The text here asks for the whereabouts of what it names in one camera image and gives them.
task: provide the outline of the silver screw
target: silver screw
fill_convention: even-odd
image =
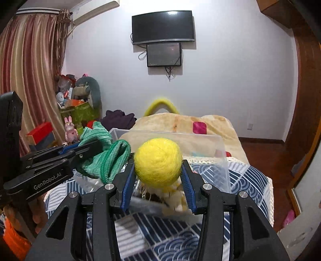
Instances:
[[[241,198],[247,198],[248,197],[248,193],[246,193],[245,191],[240,191],[239,195]]]
[[[111,189],[113,189],[115,186],[114,186],[114,184],[112,184],[112,183],[108,183],[108,184],[106,184],[105,185],[105,189],[107,189],[107,190],[111,190]]]
[[[206,189],[206,190],[211,190],[213,188],[213,186],[211,184],[208,184],[208,183],[205,183],[203,185],[203,189]]]
[[[75,197],[78,196],[78,192],[77,192],[77,191],[72,191],[72,192],[70,192],[70,193],[68,194],[68,196],[71,197],[71,198],[75,198]]]

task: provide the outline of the wooden floor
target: wooden floor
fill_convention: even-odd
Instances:
[[[293,162],[282,144],[241,142],[250,164],[273,180],[274,230],[282,228],[292,208],[286,189],[292,179]]]

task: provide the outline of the flat screen monitor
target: flat screen monitor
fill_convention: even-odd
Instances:
[[[133,44],[195,41],[192,11],[163,11],[132,16]]]
[[[152,43],[146,45],[147,67],[181,66],[181,45],[174,43]]]

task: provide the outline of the pink bunny toy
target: pink bunny toy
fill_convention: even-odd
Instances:
[[[78,131],[75,129],[71,116],[65,118],[65,139],[68,145],[78,142]]]

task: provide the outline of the ceiling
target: ceiling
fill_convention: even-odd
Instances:
[[[82,0],[28,0],[21,8],[47,7],[56,9],[71,9]]]

